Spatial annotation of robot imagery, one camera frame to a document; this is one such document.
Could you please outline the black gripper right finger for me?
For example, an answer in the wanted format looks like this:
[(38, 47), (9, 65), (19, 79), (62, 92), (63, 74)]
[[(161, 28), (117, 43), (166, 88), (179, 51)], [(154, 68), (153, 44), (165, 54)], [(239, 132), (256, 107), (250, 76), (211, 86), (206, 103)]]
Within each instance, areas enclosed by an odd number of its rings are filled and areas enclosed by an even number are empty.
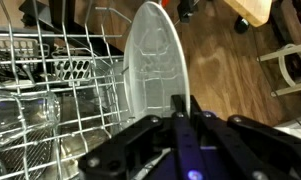
[(239, 114), (223, 120), (193, 95), (190, 102), (199, 143), (215, 146), (236, 178), (252, 180), (260, 172), (268, 180), (301, 180), (301, 138)]

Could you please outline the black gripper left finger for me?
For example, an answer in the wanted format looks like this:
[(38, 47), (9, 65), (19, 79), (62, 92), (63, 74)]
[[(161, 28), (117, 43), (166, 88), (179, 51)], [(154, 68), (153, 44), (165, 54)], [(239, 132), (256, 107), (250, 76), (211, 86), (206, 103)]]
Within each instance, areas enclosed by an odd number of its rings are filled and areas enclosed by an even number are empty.
[(199, 143), (180, 95), (171, 97), (168, 117), (146, 115), (83, 155), (80, 180), (129, 180), (153, 160), (147, 180), (206, 180)]

